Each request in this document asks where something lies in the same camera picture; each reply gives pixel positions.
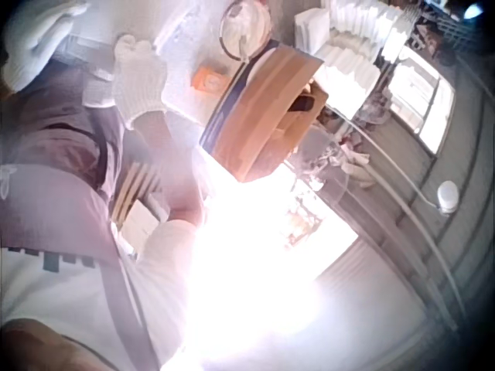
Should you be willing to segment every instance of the bright welding light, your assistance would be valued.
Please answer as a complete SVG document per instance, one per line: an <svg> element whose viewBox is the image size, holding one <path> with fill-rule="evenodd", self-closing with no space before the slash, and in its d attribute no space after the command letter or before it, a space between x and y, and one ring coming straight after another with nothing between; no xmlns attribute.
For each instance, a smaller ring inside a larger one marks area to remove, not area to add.
<svg viewBox="0 0 495 371"><path fill-rule="evenodd" d="M294 177L281 166L213 201L191 282L186 347L199 357L227 358L269 333L300 331L315 318L313 282L291 269L279 233Z"/></svg>
<svg viewBox="0 0 495 371"><path fill-rule="evenodd" d="M473 19L478 15L483 13L483 8L479 3L475 3L469 6L469 8L464 12L464 19Z"/></svg>

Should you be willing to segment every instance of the strap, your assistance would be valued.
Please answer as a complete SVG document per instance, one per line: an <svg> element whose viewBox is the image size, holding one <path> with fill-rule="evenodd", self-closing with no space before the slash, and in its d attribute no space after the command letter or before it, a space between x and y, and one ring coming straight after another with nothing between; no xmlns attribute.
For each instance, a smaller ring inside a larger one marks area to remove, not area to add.
<svg viewBox="0 0 495 371"><path fill-rule="evenodd" d="M131 287L129 292L120 264L108 264L102 261L100 271L112 321L136 371L159 371L160 362L149 337L146 318L131 278L127 276ZM130 294L138 309L139 321Z"/></svg>

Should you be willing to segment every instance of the white cloth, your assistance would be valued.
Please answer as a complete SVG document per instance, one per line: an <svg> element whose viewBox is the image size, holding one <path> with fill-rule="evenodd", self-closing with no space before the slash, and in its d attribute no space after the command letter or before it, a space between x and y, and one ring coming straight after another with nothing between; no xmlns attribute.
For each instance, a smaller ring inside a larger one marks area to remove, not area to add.
<svg viewBox="0 0 495 371"><path fill-rule="evenodd" d="M25 2L5 27L5 50L9 57L2 79L12 91L31 83L46 66L60 42L73 27L74 17L86 12L87 3L71 0Z"/></svg>
<svg viewBox="0 0 495 371"><path fill-rule="evenodd" d="M153 232L137 262L121 251L121 266L138 292L162 364L183 340L195 232L188 222L174 220ZM2 325L17 318L38 320L93 349L121 371L133 370L108 310L98 264L91 268L80 259L71 264L60 258L59 272L53 273L43 270L43 258L43 252L33 256L2 249Z"/></svg>

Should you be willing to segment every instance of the metal rod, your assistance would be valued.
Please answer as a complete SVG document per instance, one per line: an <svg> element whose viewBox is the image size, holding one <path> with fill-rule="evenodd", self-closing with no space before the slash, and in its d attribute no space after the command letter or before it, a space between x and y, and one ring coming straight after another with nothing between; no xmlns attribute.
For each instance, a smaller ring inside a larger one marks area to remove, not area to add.
<svg viewBox="0 0 495 371"><path fill-rule="evenodd" d="M357 132L359 132L361 135L363 135L394 167L395 169L401 173L401 175L404 177L404 179L409 183L409 185L418 193L418 195L421 197L421 199L430 205L431 207L435 209L439 209L439 207L432 203L430 200L426 198L426 196L423 194L423 192L416 186L416 184L408 177L408 175L402 170L397 163L390 157L387 152L385 152L371 137L366 134L366 132L361 129L358 125L354 124L351 120L347 119L343 114L341 114L337 109L330 107L332 111L334 111L336 114L341 116L345 120L346 123L348 123L350 126L352 126L354 129L356 129Z"/></svg>
<svg viewBox="0 0 495 371"><path fill-rule="evenodd" d="M411 221L416 225L418 230L421 232L423 237L426 239L426 242L428 243L428 245L432 249L433 253L435 254L436 258L438 259L440 266L442 267L442 269L443 269L443 271L447 277L447 280L449 281L450 286L452 287L452 291L454 292L454 296L456 297L457 304L459 305L460 311L463 314L463 317L465 318L466 317L466 308L464 307L464 302L463 302L463 299L462 299L461 294L459 292L459 288L457 287L456 280L454 280L454 277L452 276L452 272L450 271L449 265L447 264L445 258L442 255L442 252L440 251L439 247L436 245L432 236L430 236L430 233L426 230L423 223L421 223L419 221L418 217L412 212L412 210L408 206L408 204L405 203L405 201L395 192L395 190L392 188L392 186L381 175L379 175L370 165L363 165L363 167L394 198L394 200L400 205L400 207L404 210L406 215L409 216L409 219L411 219Z"/></svg>

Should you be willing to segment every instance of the white work glove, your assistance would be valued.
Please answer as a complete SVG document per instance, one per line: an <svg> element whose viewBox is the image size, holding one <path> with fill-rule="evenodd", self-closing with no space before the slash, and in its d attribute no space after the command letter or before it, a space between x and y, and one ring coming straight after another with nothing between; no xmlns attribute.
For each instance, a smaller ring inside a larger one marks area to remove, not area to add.
<svg viewBox="0 0 495 371"><path fill-rule="evenodd" d="M24 89L43 70L55 49L73 26L74 17L88 4L72 0L46 9L47 2L26 2L5 27L5 50L9 55L2 67L4 84L13 92Z"/></svg>
<svg viewBox="0 0 495 371"><path fill-rule="evenodd" d="M113 95L125 126L151 111L166 112L162 92L167 80L167 65L152 49L149 41L136 42L134 36L122 36L115 46Z"/></svg>

